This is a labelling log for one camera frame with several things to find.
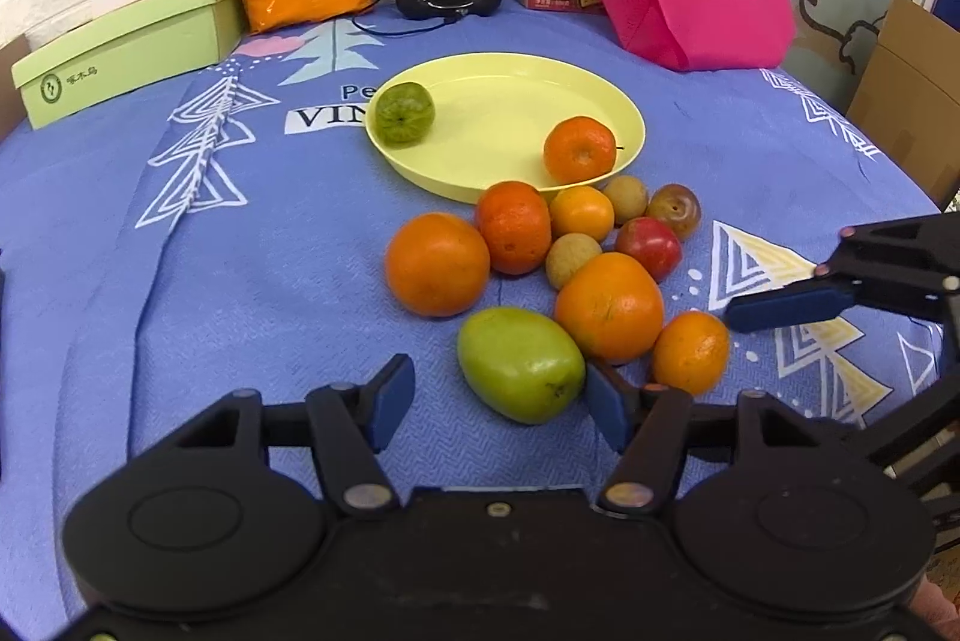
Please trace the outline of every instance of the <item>blue tablecloth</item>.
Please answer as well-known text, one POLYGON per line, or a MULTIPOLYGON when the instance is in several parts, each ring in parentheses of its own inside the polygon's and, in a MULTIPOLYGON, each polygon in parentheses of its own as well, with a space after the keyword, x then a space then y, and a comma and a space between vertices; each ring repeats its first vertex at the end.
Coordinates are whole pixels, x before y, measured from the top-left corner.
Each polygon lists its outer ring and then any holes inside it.
MULTIPOLYGON (((365 21, 409 26, 392 10, 365 21)), ((395 352, 416 400, 382 462, 400 490, 583 484, 614 464, 582 404, 527 428, 459 376, 460 320, 424 321, 385 291, 407 219, 469 207, 416 189, 368 144, 366 98, 421 61, 510 50, 611 80, 647 143, 629 168, 678 181, 704 221, 662 285, 668 315, 807 277, 846 224, 932 213, 851 125, 778 71, 673 74, 616 45, 601 17, 534 13, 387 39, 346 20, 251 39, 223 64, 115 98, 0 145, 8 274, 0 365, 0 614, 29 639, 80 610, 56 545, 72 502, 235 387, 267 402, 363 382, 395 352)), ((542 273, 496 280, 477 308, 550 312, 542 273)), ((806 416, 870 422, 936 378, 936 330, 854 310, 738 336, 709 399, 763 387, 806 416)), ((637 379, 637 363, 625 368, 637 379)), ((316 490, 310 459, 272 455, 316 490)), ((695 464, 688 483, 707 467, 695 464)))

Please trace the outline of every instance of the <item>black cable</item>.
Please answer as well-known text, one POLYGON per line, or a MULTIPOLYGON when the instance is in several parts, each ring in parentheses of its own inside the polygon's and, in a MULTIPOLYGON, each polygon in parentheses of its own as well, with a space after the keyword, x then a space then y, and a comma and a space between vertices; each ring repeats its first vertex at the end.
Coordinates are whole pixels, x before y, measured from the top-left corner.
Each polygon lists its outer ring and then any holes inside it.
POLYGON ((440 24, 433 24, 432 26, 424 26, 421 29, 402 29, 399 32, 384 32, 380 29, 371 29, 369 26, 364 26, 357 22, 357 16, 362 16, 364 13, 368 13, 373 10, 377 5, 380 4, 382 0, 373 0, 369 5, 367 5, 363 10, 354 13, 350 17, 350 24, 359 29, 359 31, 366 32, 367 34, 373 34, 377 37, 400 37, 405 34, 422 34, 423 32, 434 32, 437 29, 443 29, 445 26, 450 26, 451 24, 456 24, 460 19, 464 17, 464 11, 458 11, 454 15, 446 16, 440 24))

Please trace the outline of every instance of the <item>red apple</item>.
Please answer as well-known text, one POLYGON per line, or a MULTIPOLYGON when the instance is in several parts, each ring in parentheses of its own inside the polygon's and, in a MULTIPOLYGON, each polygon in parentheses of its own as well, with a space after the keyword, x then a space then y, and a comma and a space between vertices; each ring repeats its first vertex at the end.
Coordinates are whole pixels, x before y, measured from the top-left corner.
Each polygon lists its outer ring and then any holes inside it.
POLYGON ((616 235, 613 250, 636 259, 658 284, 683 259, 680 240, 674 231, 650 216, 630 219, 624 224, 616 235))

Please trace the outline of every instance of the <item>green box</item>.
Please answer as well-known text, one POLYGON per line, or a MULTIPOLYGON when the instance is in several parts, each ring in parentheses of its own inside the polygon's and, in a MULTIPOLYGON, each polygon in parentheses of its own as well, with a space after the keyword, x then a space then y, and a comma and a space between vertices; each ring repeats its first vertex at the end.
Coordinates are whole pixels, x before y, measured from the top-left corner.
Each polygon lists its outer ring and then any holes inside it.
POLYGON ((148 83, 222 61, 240 42, 240 0, 141 0, 109 12, 13 65, 39 130, 148 83))

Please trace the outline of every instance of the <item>orange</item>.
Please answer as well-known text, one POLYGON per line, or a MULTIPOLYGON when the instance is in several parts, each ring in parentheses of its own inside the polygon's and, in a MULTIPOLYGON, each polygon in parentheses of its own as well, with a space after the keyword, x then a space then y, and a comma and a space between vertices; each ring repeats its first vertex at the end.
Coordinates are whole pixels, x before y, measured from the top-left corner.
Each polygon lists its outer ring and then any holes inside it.
POLYGON ((654 346, 654 381, 690 395, 712 390, 730 356, 730 333, 717 317, 687 311, 670 321, 654 346))
POLYGON ((490 278, 490 253, 469 222, 451 214, 410 219, 384 258, 387 286, 421 317, 453 317, 472 306, 490 278))
POLYGON ((606 176, 616 163, 613 132, 589 116, 556 125, 544 141, 544 166, 562 184, 606 176))
POLYGON ((613 229, 613 202, 592 186, 571 186, 550 203, 553 235, 582 232, 603 243, 613 229))
POLYGON ((615 251, 591 259, 557 296, 554 318, 589 357, 629 363, 664 326, 664 298, 642 264, 615 251))
POLYGON ((474 221, 490 250, 491 267, 498 272, 531 272, 550 250, 550 210, 530 184, 494 184, 477 202, 474 221))

